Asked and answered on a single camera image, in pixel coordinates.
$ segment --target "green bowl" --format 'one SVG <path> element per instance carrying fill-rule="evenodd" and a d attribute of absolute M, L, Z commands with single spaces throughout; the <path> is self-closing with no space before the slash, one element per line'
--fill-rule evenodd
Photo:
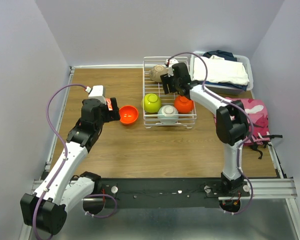
<path fill-rule="evenodd" d="M 154 93 L 148 93 L 142 99 L 141 106 L 148 113 L 157 113 L 161 108 L 161 99 Z"/>

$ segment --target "beige bowl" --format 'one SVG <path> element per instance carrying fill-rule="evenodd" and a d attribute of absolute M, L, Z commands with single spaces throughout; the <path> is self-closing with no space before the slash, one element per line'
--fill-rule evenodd
<path fill-rule="evenodd" d="M 161 75 L 167 74 L 168 69 L 164 65 L 155 65 L 150 70 L 150 79 L 154 82 L 161 83 Z"/>

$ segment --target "backpack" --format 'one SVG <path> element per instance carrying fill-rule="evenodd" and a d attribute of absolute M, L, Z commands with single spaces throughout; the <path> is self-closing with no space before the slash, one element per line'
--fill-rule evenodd
<path fill-rule="evenodd" d="M 263 145 L 265 149 L 267 145 L 270 146 L 269 142 L 274 138 L 283 138 L 282 135 L 270 135 L 269 133 L 269 119 L 268 111 L 263 101 L 260 99 L 251 99 L 251 98 L 229 98 L 226 99 L 231 101 L 240 100 L 243 103 L 245 112 L 249 115 L 253 122 L 253 133 L 251 139 L 244 143 L 244 146 L 249 146 L 252 150 L 259 152 L 262 159 L 263 153 L 258 149 L 259 145 Z"/>

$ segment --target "white wall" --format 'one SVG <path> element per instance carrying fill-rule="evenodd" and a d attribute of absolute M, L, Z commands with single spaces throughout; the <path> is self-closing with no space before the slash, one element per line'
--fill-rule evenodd
<path fill-rule="evenodd" d="M 283 0 L 36 0 L 72 66 L 222 49 L 252 57 Z"/>
<path fill-rule="evenodd" d="M 300 0 L 285 0 L 251 60 L 254 94 L 264 100 L 284 170 L 293 176 L 300 209 Z"/>
<path fill-rule="evenodd" d="M 42 172 L 52 138 L 46 103 L 68 69 L 36 3 L 0 0 L 0 240 L 19 238 L 20 199 Z"/>

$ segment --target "metal rack wire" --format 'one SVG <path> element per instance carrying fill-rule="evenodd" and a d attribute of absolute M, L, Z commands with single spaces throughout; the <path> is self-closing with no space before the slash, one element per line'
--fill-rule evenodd
<path fill-rule="evenodd" d="M 165 91 L 163 89 L 163 85 L 161 82 L 155 82 L 150 79 L 150 70 L 155 65 L 164 65 L 165 61 L 168 59 L 168 56 L 147 56 L 143 58 L 143 98 L 147 94 L 156 94 L 160 99 L 162 105 L 174 105 L 175 99 L 177 98 L 177 93 L 169 93 L 165 95 Z M 185 63 L 188 66 L 188 58 L 187 57 L 176 57 L 179 63 Z M 196 119 L 196 106 L 194 106 L 193 110 L 187 114 L 178 114 L 178 120 L 176 123 L 162 123 L 158 119 L 158 114 L 149 113 L 143 109 L 143 120 L 146 129 L 149 129 L 153 126 L 180 126 L 186 127 L 187 129 L 192 129 Z M 165 118 L 165 120 L 173 120 L 174 118 Z"/>

